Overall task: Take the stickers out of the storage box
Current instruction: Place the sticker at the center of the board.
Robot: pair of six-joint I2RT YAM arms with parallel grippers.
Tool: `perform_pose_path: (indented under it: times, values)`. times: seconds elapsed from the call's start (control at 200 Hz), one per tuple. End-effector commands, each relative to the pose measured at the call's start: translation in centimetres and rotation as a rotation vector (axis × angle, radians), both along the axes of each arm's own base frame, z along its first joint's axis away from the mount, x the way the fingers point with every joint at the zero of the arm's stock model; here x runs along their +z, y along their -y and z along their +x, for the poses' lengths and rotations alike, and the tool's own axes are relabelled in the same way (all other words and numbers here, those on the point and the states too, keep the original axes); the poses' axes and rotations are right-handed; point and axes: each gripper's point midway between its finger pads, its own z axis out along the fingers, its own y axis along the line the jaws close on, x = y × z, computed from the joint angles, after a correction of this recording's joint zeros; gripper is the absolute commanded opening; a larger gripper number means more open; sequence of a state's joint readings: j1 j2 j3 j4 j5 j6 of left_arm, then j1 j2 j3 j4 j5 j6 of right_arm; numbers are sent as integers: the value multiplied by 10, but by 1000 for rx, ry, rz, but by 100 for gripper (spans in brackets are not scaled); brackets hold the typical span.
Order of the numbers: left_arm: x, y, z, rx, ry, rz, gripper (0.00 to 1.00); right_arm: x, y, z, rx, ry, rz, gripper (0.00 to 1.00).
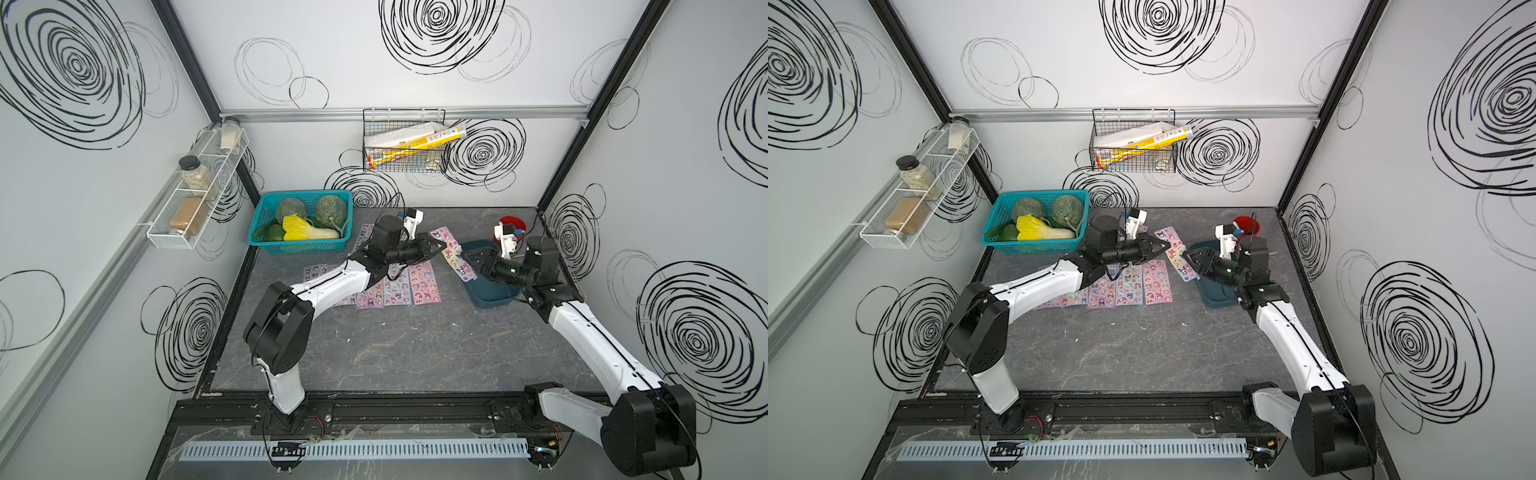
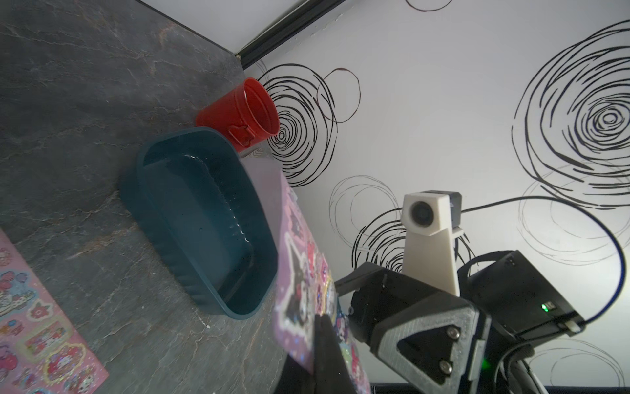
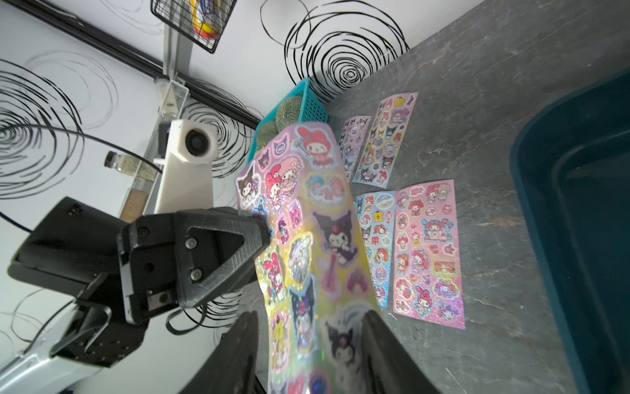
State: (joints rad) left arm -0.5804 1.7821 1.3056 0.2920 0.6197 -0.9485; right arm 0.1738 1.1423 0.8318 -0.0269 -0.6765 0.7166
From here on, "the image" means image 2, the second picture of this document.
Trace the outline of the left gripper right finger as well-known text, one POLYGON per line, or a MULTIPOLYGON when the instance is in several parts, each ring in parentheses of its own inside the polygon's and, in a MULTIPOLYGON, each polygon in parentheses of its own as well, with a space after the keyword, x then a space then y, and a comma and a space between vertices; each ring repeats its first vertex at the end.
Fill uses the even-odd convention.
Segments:
POLYGON ((314 392, 355 394, 330 317, 316 315, 314 326, 314 392))

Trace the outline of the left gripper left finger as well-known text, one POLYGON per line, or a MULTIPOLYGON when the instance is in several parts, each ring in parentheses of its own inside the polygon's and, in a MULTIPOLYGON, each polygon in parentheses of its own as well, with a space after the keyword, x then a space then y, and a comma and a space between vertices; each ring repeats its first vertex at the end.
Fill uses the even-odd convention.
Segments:
POLYGON ((312 374, 287 356, 273 394, 314 394, 315 380, 312 374))

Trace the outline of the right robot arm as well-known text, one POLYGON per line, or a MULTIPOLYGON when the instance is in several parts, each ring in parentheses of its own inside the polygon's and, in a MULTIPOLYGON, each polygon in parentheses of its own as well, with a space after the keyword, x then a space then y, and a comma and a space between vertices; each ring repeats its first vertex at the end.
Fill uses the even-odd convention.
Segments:
POLYGON ((478 261, 457 272, 462 295, 362 264, 336 283, 351 331, 421 393, 541 393, 525 360, 584 318, 520 252, 478 261))

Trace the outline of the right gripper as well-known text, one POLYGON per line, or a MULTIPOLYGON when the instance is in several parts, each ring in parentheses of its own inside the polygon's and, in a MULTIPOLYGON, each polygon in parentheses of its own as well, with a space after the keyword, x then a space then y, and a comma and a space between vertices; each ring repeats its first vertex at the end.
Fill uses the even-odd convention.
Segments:
POLYGON ((335 283, 349 326, 421 393, 475 393, 492 325, 474 303, 366 262, 335 283))

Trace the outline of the pink My Melody sticker sheet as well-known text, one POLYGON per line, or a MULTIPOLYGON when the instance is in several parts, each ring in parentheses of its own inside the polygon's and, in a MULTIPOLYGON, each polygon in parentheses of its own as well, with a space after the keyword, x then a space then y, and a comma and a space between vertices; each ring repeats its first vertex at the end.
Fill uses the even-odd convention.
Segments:
POLYGON ((1 392, 94 393, 108 372, 1 234, 1 392))

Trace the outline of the dark teal storage box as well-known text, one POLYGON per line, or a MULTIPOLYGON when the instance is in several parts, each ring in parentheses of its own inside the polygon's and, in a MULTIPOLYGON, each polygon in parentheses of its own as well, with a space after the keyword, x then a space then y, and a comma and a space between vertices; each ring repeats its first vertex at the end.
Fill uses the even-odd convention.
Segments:
POLYGON ((219 132, 195 127, 146 143, 120 197, 195 304, 255 315, 277 275, 277 248, 241 159, 219 132))

